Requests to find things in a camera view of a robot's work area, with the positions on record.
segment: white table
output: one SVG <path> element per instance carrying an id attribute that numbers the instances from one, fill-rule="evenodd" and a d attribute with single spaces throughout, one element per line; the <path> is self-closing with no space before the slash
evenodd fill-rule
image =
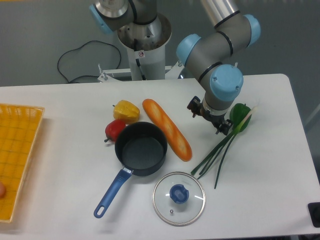
<path id="1" fill-rule="evenodd" d="M 11 224 L 0 239 L 189 240 L 320 233 L 308 203 L 320 186 L 289 79 L 282 74 L 245 76 L 234 103 L 258 105 L 248 128 L 233 141 L 222 166 L 200 182 L 206 205 L 189 226 L 163 222 L 152 206 L 158 179 L 189 173 L 224 137 L 186 108 L 204 90 L 195 79 L 0 87 L 0 102 L 45 107 L 29 173 Z M 168 148 L 162 168 L 132 176 L 104 217 L 93 212 L 122 165 L 104 143 L 113 106 L 125 99 L 141 110 L 156 100 L 189 141 L 193 158 L 183 162 Z"/>

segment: blue lid knob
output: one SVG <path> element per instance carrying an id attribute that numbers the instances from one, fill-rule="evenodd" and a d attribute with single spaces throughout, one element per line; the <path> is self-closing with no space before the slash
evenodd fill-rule
<path id="1" fill-rule="evenodd" d="M 170 189 L 170 198 L 176 204 L 184 204 L 189 198 L 189 191 L 182 184 L 176 184 Z"/>

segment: robotic arm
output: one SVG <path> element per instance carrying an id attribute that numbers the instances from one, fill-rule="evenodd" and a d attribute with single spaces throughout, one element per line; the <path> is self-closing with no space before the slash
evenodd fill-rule
<path id="1" fill-rule="evenodd" d="M 165 79 L 171 24 L 157 12 L 156 0 L 98 0 L 89 9 L 104 33 L 117 31 L 133 81 Z"/>
<path id="2" fill-rule="evenodd" d="M 187 106 L 196 115 L 212 122 L 225 135 L 232 125 L 225 114 L 239 95 L 243 75 L 222 60 L 253 44 L 261 34 L 252 15 L 242 15 L 233 0 L 201 0 L 216 30 L 207 38 L 187 36 L 176 54 L 205 90 Z M 165 48 L 171 37 L 169 21 L 157 12 L 156 0 L 98 0 L 90 10 L 101 30 L 117 31 L 126 47 L 132 80 L 165 78 Z"/>
<path id="3" fill-rule="evenodd" d="M 193 117 L 200 115 L 212 122 L 217 133 L 228 134 L 232 123 L 224 116 L 239 95 L 243 75 L 222 60 L 253 44 L 261 34 L 259 22 L 252 15 L 241 15 L 232 0 L 201 0 L 216 32 L 202 39 L 187 36 L 176 54 L 183 65 L 205 89 L 202 100 L 194 97 L 187 106 Z"/>

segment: screw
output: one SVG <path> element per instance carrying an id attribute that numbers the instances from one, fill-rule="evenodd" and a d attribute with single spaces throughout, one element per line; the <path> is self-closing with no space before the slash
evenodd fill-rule
<path id="1" fill-rule="evenodd" d="M 102 71 L 101 66 L 100 66 L 100 63 L 98 64 L 98 68 L 99 68 L 100 74 L 103 74 L 104 80 L 107 81 L 107 80 L 108 80 L 107 74 L 106 74 L 104 71 Z"/>

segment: pan handle hole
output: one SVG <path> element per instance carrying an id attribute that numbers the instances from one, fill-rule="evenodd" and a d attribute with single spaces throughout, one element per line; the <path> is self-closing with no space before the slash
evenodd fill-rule
<path id="1" fill-rule="evenodd" d="M 101 215 L 102 213 L 103 213 L 103 211 L 104 211 L 104 209 L 105 209 L 105 207 L 104 206 L 101 206 L 100 208 L 99 208 L 99 210 L 97 211 L 97 215 Z"/>

